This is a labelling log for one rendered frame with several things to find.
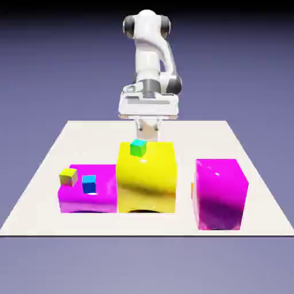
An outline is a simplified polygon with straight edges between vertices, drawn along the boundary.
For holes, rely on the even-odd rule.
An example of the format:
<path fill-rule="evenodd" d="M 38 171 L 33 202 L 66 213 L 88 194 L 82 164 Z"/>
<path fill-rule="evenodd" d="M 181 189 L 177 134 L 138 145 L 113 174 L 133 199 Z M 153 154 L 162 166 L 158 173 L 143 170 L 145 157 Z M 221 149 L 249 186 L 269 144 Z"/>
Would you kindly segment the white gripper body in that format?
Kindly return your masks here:
<path fill-rule="evenodd" d="M 144 98 L 142 92 L 122 92 L 118 114 L 123 119 L 176 119 L 179 97 L 156 92 L 154 98 Z"/>

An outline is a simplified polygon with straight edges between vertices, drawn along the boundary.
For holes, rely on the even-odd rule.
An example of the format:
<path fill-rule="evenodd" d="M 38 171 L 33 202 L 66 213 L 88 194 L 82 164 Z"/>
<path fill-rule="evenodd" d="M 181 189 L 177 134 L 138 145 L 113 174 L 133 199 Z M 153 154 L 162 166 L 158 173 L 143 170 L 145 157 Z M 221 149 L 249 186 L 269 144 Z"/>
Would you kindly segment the small green cube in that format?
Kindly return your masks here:
<path fill-rule="evenodd" d="M 130 154 L 136 157 L 142 157 L 146 153 L 147 142 L 145 140 L 135 139 L 130 144 Z"/>

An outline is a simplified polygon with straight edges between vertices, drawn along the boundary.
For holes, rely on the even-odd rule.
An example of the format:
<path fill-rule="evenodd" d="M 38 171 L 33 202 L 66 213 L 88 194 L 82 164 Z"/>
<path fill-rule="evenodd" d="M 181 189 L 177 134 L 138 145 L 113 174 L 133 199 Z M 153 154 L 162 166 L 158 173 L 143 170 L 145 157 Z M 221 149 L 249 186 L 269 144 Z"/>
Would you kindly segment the small blue cube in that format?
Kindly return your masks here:
<path fill-rule="evenodd" d="M 84 194 L 96 193 L 96 176 L 95 175 L 83 175 L 82 176 L 82 189 Z"/>

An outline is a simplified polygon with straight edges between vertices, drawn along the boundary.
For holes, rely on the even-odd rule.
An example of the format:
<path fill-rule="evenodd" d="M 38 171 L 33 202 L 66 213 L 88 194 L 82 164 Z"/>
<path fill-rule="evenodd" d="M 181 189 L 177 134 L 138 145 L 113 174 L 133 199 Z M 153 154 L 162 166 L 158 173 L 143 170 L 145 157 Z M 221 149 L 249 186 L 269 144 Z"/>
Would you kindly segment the small yellow cube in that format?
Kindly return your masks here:
<path fill-rule="evenodd" d="M 78 171 L 74 168 L 65 168 L 59 174 L 60 185 L 73 187 L 78 180 Z"/>

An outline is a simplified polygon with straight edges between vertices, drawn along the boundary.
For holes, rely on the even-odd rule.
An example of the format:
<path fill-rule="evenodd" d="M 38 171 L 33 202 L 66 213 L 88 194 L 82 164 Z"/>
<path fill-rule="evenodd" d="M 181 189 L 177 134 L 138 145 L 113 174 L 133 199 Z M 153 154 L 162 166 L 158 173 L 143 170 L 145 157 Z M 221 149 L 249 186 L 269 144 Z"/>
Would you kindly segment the large yellow box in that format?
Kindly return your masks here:
<path fill-rule="evenodd" d="M 122 142 L 116 174 L 118 212 L 175 212 L 177 161 L 173 143 L 148 142 L 146 153 L 138 157 L 131 155 L 129 142 Z"/>

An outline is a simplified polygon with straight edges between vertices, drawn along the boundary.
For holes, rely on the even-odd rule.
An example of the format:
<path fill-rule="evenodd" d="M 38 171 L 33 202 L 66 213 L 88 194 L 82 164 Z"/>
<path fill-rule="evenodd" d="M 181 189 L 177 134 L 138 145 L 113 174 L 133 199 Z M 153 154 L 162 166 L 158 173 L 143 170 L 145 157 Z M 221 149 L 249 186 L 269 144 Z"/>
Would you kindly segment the large flat magenta box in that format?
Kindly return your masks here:
<path fill-rule="evenodd" d="M 71 212 L 117 212 L 117 177 L 114 164 L 72 164 L 77 169 L 78 180 L 73 187 L 61 186 L 58 191 L 60 211 Z M 96 176 L 96 193 L 84 194 L 82 176 Z"/>

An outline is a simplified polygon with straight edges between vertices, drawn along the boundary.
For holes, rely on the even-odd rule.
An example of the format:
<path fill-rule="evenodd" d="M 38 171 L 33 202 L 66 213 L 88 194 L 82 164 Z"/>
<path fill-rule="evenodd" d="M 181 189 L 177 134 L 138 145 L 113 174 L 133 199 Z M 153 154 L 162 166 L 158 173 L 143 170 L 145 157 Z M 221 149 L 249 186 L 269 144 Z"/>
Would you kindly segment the large tall magenta box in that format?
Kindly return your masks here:
<path fill-rule="evenodd" d="M 249 182 L 236 159 L 197 159 L 192 188 L 199 230 L 239 230 Z"/>

